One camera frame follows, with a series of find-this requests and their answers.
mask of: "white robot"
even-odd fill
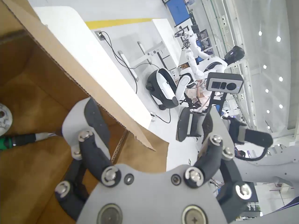
[[[179,101],[184,99],[186,88],[194,88],[196,82],[207,78],[210,72],[224,73],[229,64],[232,64],[244,57],[244,50],[239,46],[234,46],[221,59],[218,56],[210,56],[201,51],[196,44],[196,36],[192,30],[187,32],[188,47],[183,49],[182,54],[190,67],[181,71],[178,84],[173,81],[167,69],[161,68],[154,71],[147,79],[146,89],[150,91],[151,96],[161,110],[172,109],[179,105]],[[194,56],[199,56],[204,61],[198,65]],[[203,88],[205,97],[209,97],[211,92]]]
[[[245,55],[242,48],[234,46],[225,55],[224,59],[221,59],[218,56],[210,56],[207,53],[202,52],[201,48],[196,44],[196,36],[192,30],[189,30],[187,35],[190,46],[187,49],[184,49],[184,51],[195,80],[206,79],[210,72],[224,73],[224,70],[228,65],[241,60]],[[197,65],[195,58],[198,56],[202,58],[203,61]],[[181,75],[186,72],[190,72],[190,69],[184,69],[181,72]]]

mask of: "camera lens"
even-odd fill
[[[233,91],[234,89],[237,88],[237,85],[235,83],[229,83],[226,88],[229,90],[229,91]]]

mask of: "green cable connector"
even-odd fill
[[[0,137],[0,150],[7,150],[13,147],[11,138]]]

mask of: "yellow floor stripe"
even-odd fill
[[[151,21],[153,18],[136,18],[136,19],[113,19],[113,20],[95,20],[95,21],[86,21],[86,25],[90,30],[111,27],[117,25],[126,25],[133,23],[141,23]]]

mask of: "electrical outlet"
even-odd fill
[[[94,33],[101,41],[105,40],[105,36],[103,35],[102,31],[95,31]]]

